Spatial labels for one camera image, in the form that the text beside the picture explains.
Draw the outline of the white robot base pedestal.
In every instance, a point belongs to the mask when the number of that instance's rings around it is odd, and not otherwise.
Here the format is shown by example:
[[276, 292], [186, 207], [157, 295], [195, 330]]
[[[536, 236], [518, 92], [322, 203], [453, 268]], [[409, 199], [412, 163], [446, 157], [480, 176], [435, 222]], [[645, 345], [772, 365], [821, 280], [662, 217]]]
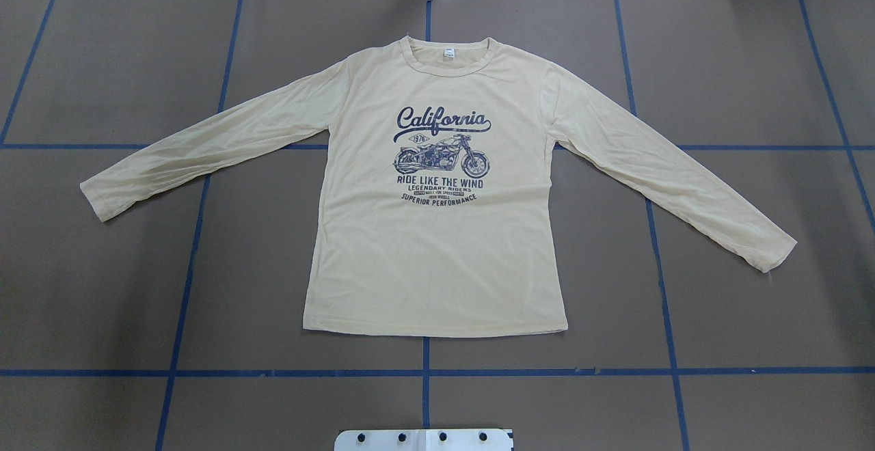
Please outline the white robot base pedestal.
[[513, 431], [500, 428], [347, 430], [334, 450], [513, 450]]

